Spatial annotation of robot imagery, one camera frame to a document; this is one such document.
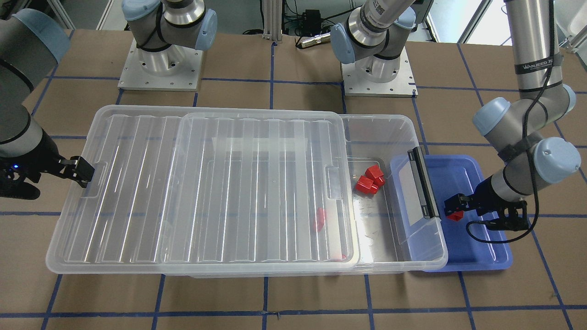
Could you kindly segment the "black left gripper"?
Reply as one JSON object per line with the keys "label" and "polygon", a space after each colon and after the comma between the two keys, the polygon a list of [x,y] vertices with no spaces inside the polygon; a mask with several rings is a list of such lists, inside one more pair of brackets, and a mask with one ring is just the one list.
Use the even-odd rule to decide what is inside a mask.
{"label": "black left gripper", "polygon": [[472,224],[480,224],[491,231],[522,231],[529,229],[527,203],[524,200],[507,201],[502,199],[493,190],[490,180],[484,180],[476,187],[472,195],[466,196],[457,193],[444,201],[446,216],[455,213],[475,210],[478,216],[496,212],[498,217],[493,220],[470,221],[466,230]]}

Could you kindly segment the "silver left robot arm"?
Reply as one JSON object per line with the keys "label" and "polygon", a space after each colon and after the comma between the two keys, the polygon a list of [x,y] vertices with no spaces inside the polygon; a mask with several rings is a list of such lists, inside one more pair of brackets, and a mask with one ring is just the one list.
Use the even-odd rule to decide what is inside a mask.
{"label": "silver left robot arm", "polygon": [[[369,0],[352,9],[346,22],[330,30],[333,52],[340,63],[369,63],[371,81],[382,81],[376,65],[391,65],[399,58],[415,23],[410,0]],[[578,150],[561,138],[544,138],[539,130],[569,113],[574,91],[562,82],[562,56],[556,36],[553,0],[506,0],[506,13],[515,56],[520,99],[496,98],[474,115],[476,129],[497,151],[504,168],[476,186],[473,194],[456,194],[444,203],[449,219],[466,211],[478,216],[497,212],[482,225],[493,231],[531,231],[526,197],[575,173],[581,164]]]}

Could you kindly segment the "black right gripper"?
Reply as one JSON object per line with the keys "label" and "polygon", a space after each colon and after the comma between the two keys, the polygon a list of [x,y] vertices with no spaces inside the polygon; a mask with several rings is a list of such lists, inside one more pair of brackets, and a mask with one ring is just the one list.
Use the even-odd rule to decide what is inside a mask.
{"label": "black right gripper", "polygon": [[69,159],[67,165],[61,163],[65,158],[59,154],[56,143],[43,133],[38,145],[23,156],[1,158],[0,196],[19,200],[36,200],[40,190],[34,186],[42,174],[69,178],[87,188],[94,177],[95,168],[82,156]]}

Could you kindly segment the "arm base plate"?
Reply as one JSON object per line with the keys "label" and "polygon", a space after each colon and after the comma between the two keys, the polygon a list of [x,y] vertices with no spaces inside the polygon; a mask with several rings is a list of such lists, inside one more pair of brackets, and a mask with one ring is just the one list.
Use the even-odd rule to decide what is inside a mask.
{"label": "arm base plate", "polygon": [[392,60],[371,56],[342,63],[340,69],[346,96],[415,98],[419,95],[405,48]]}
{"label": "arm base plate", "polygon": [[133,40],[120,73],[118,88],[145,91],[196,92],[204,51],[172,45],[161,52],[147,52]]}

